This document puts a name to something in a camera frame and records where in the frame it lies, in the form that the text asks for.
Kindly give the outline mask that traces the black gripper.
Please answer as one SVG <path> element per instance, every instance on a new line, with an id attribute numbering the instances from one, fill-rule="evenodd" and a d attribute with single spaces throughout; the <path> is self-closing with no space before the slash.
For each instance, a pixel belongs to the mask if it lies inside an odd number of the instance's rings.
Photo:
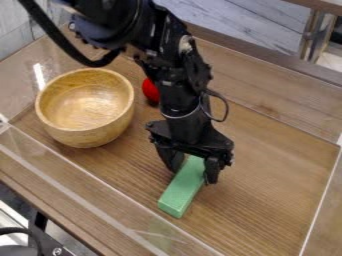
<path id="1" fill-rule="evenodd" d="M 149 141 L 167 169 L 176 173 L 186 154 L 204 159 L 204 180 L 216 184 L 220 167 L 230 166 L 234 158 L 234 141 L 219 132 L 202 113 L 166 117 L 145 124 Z"/>

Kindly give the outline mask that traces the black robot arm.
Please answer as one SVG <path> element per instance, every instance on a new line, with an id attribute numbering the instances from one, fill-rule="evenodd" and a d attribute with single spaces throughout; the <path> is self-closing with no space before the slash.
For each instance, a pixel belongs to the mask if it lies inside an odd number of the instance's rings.
<path id="1" fill-rule="evenodd" d="M 52 0 L 71 13 L 69 30 L 107 54 L 91 60 L 69 42 L 35 0 L 17 0 L 27 13 L 68 56 L 99 68 L 125 54 L 157 88 L 163 119 L 145 125 L 149 141 L 168 170 L 180 168 L 184 156 L 204 160 L 203 178 L 215 184 L 234 161 L 234 141 L 214 127 L 208 88 L 211 66 L 203 60 L 184 22 L 153 0 Z"/>

